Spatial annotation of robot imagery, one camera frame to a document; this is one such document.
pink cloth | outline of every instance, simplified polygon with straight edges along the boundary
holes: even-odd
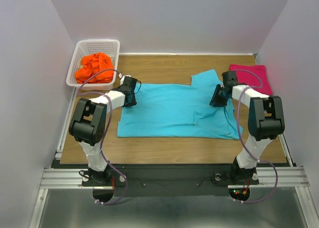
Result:
[[[229,69],[231,71],[236,71],[238,69],[240,70],[248,70],[250,72],[253,72],[256,74],[263,82],[262,88],[254,88],[256,91],[266,94],[266,95],[273,95],[273,92],[271,90],[271,87],[269,85],[269,82],[267,80],[267,72],[266,67],[264,65],[255,65],[255,66],[242,66],[242,65],[236,65],[231,64],[229,66]],[[238,71],[236,72],[238,82],[239,83],[246,83],[249,86],[260,86],[260,82],[256,77],[254,77],[252,74],[248,72]]]

cyan t-shirt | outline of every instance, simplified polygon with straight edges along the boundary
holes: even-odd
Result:
[[[217,84],[215,70],[192,76],[190,86],[142,84],[137,105],[122,108],[118,137],[239,139],[231,100],[226,107],[209,105]]]

white plastic basket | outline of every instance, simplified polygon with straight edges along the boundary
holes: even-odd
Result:
[[[71,64],[69,67],[66,83],[72,87],[80,87],[74,77],[74,73],[78,70],[78,63],[82,57],[103,52],[112,60],[112,65],[115,70],[118,68],[120,42],[114,39],[88,39],[79,41],[76,44]],[[111,90],[116,79],[116,72],[114,72],[113,80],[110,83],[89,83],[83,86],[83,90]]]

wooden table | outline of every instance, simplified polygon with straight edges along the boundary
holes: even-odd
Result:
[[[230,64],[254,65],[253,56],[120,56],[118,70],[130,74],[142,83],[177,83],[190,85],[190,76],[215,69],[221,74]],[[117,127],[121,109],[113,112],[112,123],[104,142],[104,152],[115,164],[176,164],[232,163],[242,150],[238,140],[182,137],[118,138]],[[248,137],[248,108],[242,106],[240,125],[243,137]],[[261,157],[274,163],[286,158],[279,138],[273,141]],[[66,136],[61,164],[87,164],[81,146],[69,134]]]

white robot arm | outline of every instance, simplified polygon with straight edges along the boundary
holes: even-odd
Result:
[[[107,92],[112,102],[112,110],[118,107],[136,105],[134,89],[137,79],[124,76],[121,86]],[[79,99],[69,126],[70,135],[79,142],[88,160],[89,171],[99,180],[106,170],[107,163],[101,153],[101,142],[105,132],[107,113],[110,112],[109,100],[105,95],[93,99]]]
[[[235,158],[231,171],[233,179],[240,180],[252,176],[265,148],[284,132],[282,102],[278,96],[268,96],[247,85],[239,84],[235,71],[224,72],[222,76],[223,85],[216,86],[210,105],[224,107],[228,99],[239,100],[244,92],[240,102],[249,107],[249,137],[245,144],[249,152],[243,148]]]

